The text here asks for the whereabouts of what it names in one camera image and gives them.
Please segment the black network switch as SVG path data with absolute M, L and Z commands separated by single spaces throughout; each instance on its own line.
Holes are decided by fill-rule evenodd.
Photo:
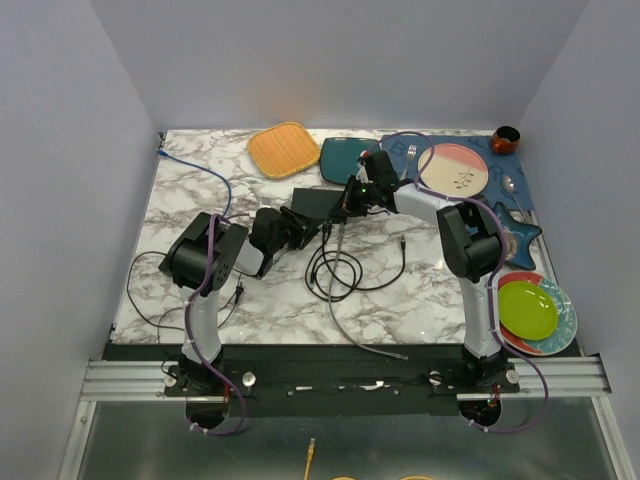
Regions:
M 343 192 L 337 190 L 295 188 L 291 200 L 291 210 L 315 220 L 329 221 L 331 211 L 338 204 Z

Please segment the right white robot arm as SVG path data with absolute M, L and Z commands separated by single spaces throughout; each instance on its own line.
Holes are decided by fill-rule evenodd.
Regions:
M 463 295 L 467 361 L 460 367 L 460 379 L 471 391 L 485 390 L 505 363 L 494 287 L 506 256 L 500 221 L 480 195 L 456 197 L 399 179 L 384 151 L 364 153 L 358 163 L 358 173 L 349 177 L 329 218 L 343 222 L 364 217 L 378 206 L 438 229 L 445 264 L 458 278 Z

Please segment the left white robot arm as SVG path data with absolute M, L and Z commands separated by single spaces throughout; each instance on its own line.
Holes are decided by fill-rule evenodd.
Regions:
M 171 245 L 160 271 L 185 301 L 182 354 L 194 362 L 187 382 L 197 393 L 209 395 L 221 385 L 222 372 L 213 364 L 222 350 L 218 301 L 232 271 L 263 278 L 279 253 L 306 247 L 320 226 L 287 207 L 259 209 L 249 228 L 202 212 Z

